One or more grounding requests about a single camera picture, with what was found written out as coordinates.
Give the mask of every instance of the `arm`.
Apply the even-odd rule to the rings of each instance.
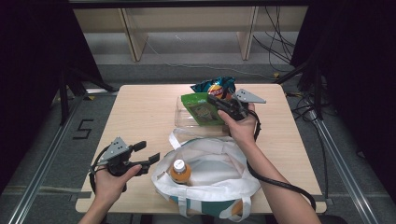
[[[254,104],[249,104],[249,109],[254,110]],[[253,170],[259,175],[289,183],[256,145],[253,137],[256,120],[253,116],[235,121],[221,110],[219,115],[230,127],[231,136]],[[317,214],[301,194],[262,181],[260,184],[278,223],[320,223]]]
[[[141,165],[136,165],[122,176],[113,176],[107,169],[98,171],[96,173],[95,199],[79,224],[101,223],[113,203],[121,196],[122,188],[126,182],[135,176],[141,168]]]

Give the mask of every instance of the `wooden tabletop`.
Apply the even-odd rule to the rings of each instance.
[[[236,88],[250,91],[267,101],[255,104],[262,123],[257,139],[258,146],[289,182],[305,189],[312,195],[321,195],[318,181],[307,157],[301,136],[291,115],[281,86],[277,84],[235,84]],[[169,134],[176,128],[175,114],[177,97],[193,93],[190,85],[128,85],[120,88],[109,115],[97,154],[117,136],[127,145],[147,141],[147,147],[132,153],[131,161],[145,161],[149,156],[161,152],[161,158],[173,150]],[[156,192],[151,182],[153,164],[147,175],[132,178],[126,192],[109,212],[140,214],[178,214],[178,207],[169,203]],[[92,191],[87,177],[81,191]],[[76,209],[86,212],[93,201],[78,199]],[[317,202],[317,213],[326,210],[325,202]],[[270,214],[271,208],[262,190],[252,198],[252,214]]]

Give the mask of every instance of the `green snack box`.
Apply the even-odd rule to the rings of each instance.
[[[207,92],[182,95],[181,102],[200,126],[224,124],[216,107],[207,102],[207,95]]]

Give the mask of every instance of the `hand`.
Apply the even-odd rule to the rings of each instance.
[[[248,104],[248,109],[254,111],[254,104]],[[219,116],[230,127],[231,137],[236,144],[242,148],[244,145],[249,145],[255,142],[254,130],[256,127],[256,119],[252,115],[241,120],[232,119],[227,113],[222,110],[218,111]]]
[[[96,192],[95,200],[100,200],[103,203],[113,204],[122,194],[122,189],[126,182],[135,176],[140,169],[141,165],[133,166],[122,176],[114,176],[108,172],[104,166],[98,167],[96,172]]]

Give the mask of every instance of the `forearm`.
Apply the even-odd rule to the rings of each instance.
[[[240,147],[256,173],[289,183],[255,143],[242,143]],[[278,223],[320,223],[315,211],[300,193],[262,181],[261,185]]]
[[[93,203],[91,204],[90,209],[85,214],[85,216],[81,219],[79,224],[85,223],[101,223],[101,221],[105,218],[108,210],[110,209],[112,204],[105,203],[104,201],[94,199]]]

